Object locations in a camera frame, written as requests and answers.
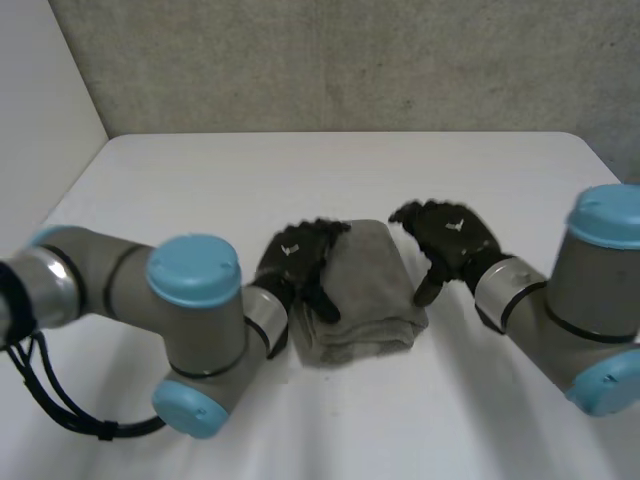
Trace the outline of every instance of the gray towel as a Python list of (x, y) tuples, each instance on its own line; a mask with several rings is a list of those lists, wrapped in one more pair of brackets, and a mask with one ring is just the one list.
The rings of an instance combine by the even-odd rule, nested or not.
[(318, 320), (304, 304), (295, 308), (292, 336), (306, 363), (340, 365), (413, 346), (428, 325), (413, 306), (414, 287), (389, 229), (377, 220), (356, 220), (331, 251), (322, 285), (342, 319)]

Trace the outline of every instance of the cable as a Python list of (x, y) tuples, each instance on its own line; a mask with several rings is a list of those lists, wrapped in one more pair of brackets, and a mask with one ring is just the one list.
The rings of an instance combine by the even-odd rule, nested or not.
[[(42, 366), (49, 383), (56, 392), (56, 395), (62, 400), (62, 403), (69, 409), (59, 405), (52, 399), (44, 389), (37, 375), (31, 367), (31, 359), (35, 347), (40, 350)], [(89, 415), (82, 410), (60, 385), (58, 377), (56, 377), (51, 360), (49, 358), (49, 350), (47, 342), (42, 332), (35, 332), (29, 336), (29, 348), (25, 352), (19, 343), (6, 347), (9, 358), (15, 365), (16, 369), (24, 378), (24, 384), (40, 405), (40, 407), (61, 427), (75, 433), (83, 435), (92, 435), (98, 437), (99, 440), (111, 441), (114, 438), (134, 438), (142, 437), (164, 427), (165, 423), (159, 417), (153, 417), (143, 422), (123, 424), (118, 422), (101, 421)]]

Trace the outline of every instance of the gray wall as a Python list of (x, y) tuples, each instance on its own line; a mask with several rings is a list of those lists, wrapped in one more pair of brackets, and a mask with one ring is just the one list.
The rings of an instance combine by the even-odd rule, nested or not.
[(111, 136), (561, 130), (640, 172), (638, 0), (50, 3)]

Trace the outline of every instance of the white wall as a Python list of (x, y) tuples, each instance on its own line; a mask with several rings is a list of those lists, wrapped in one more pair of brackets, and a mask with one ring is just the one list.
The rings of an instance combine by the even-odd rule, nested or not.
[(107, 137), (46, 0), (0, 0), (0, 256), (38, 228)]

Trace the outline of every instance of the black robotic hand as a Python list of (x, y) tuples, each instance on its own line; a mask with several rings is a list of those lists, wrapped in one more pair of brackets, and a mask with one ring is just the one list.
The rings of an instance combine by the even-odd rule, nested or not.
[(340, 311), (320, 285), (320, 273), (338, 236), (350, 228), (343, 222), (322, 219), (288, 226), (269, 243), (254, 285), (274, 293), (287, 310), (298, 297), (322, 320), (336, 323)]
[(464, 280), (475, 291), (483, 265), (508, 258), (482, 220), (464, 205), (414, 201), (393, 213), (389, 221), (401, 223), (431, 260), (413, 299), (418, 306), (431, 304), (442, 285), (451, 280)]

